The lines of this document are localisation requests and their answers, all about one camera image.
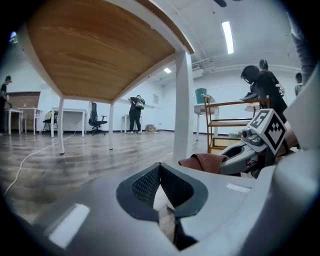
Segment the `wooden floor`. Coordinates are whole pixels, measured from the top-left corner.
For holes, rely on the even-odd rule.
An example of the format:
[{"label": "wooden floor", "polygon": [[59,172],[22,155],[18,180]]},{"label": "wooden floor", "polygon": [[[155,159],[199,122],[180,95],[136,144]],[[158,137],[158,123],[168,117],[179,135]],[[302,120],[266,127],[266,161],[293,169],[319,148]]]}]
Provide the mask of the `wooden floor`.
[{"label": "wooden floor", "polygon": [[[19,178],[6,199],[12,210],[32,222],[45,208],[82,184],[132,167],[148,167],[155,162],[170,161],[173,156],[174,133],[114,133],[113,150],[109,150],[108,134],[95,136],[75,134],[64,141],[65,154],[58,145],[30,156],[22,166]],[[54,142],[49,134],[32,133],[0,137],[0,182],[2,192],[15,180],[23,159],[32,152]],[[206,153],[207,136],[194,136],[192,153]],[[159,211],[160,226],[171,239],[173,215],[166,205],[168,199],[160,188],[154,208]]]}]

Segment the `shelf unit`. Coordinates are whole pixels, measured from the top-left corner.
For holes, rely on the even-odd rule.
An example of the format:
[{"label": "shelf unit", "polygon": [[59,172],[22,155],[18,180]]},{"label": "shelf unit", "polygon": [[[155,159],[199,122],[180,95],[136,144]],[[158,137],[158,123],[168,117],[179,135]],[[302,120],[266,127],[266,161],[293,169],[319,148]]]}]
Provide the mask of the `shelf unit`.
[{"label": "shelf unit", "polygon": [[218,154],[221,150],[226,147],[239,142],[240,138],[229,138],[229,137],[214,137],[213,127],[245,127],[252,120],[252,118],[231,118],[231,119],[212,119],[213,113],[212,108],[238,105],[238,104],[252,104],[252,103],[263,103],[266,107],[270,108],[269,96],[266,99],[252,99],[247,101],[232,101],[224,103],[210,103],[210,99],[207,95],[202,95],[204,98],[204,109],[206,117],[206,131],[207,131],[207,152],[209,154]]}]

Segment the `wooden tabletop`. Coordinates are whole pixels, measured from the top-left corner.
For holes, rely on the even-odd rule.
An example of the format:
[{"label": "wooden tabletop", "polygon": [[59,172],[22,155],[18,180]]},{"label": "wooden tabletop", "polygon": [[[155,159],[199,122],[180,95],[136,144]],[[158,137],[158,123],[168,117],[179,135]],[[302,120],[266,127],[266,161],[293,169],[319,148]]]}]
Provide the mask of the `wooden tabletop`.
[{"label": "wooden tabletop", "polygon": [[48,0],[17,34],[32,66],[64,99],[115,102],[175,52],[194,53],[149,0]]}]

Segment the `backpack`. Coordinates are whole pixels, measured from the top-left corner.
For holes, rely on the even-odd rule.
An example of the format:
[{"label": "backpack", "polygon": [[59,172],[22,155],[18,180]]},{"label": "backpack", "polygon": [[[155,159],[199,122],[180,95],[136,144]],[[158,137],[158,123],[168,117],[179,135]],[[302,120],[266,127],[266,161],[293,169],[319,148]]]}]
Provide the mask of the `backpack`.
[{"label": "backpack", "polygon": [[139,99],[139,101],[135,104],[135,106],[140,109],[140,110],[144,110],[145,109],[145,100],[143,98]]}]

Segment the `brown cloth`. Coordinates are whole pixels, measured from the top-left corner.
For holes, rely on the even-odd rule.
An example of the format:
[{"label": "brown cloth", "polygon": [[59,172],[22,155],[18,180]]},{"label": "brown cloth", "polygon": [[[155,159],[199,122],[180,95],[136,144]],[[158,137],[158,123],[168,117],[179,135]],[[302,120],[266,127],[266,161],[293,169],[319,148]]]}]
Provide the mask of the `brown cloth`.
[{"label": "brown cloth", "polygon": [[179,165],[207,173],[219,174],[221,163],[228,159],[229,157],[226,155],[193,154],[190,158],[180,160]]}]

